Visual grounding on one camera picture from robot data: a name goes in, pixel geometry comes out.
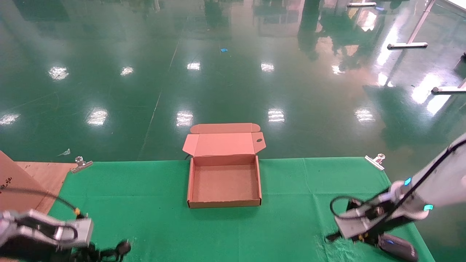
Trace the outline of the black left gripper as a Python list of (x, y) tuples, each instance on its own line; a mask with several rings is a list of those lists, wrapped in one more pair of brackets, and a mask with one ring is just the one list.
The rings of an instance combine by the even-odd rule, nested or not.
[(123, 261), (131, 251), (131, 244), (128, 240), (119, 242), (115, 248), (98, 249), (94, 243), (88, 247), (78, 248), (71, 254), (72, 262), (103, 262), (103, 261)]

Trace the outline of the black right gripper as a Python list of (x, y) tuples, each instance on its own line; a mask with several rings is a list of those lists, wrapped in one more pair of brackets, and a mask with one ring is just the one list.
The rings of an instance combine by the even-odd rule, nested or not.
[[(341, 237), (341, 233), (328, 234), (325, 236), (325, 242), (331, 243)], [(418, 252), (415, 247), (410, 242), (391, 234), (381, 234), (378, 237), (378, 248), (386, 254), (405, 262), (418, 261)]]

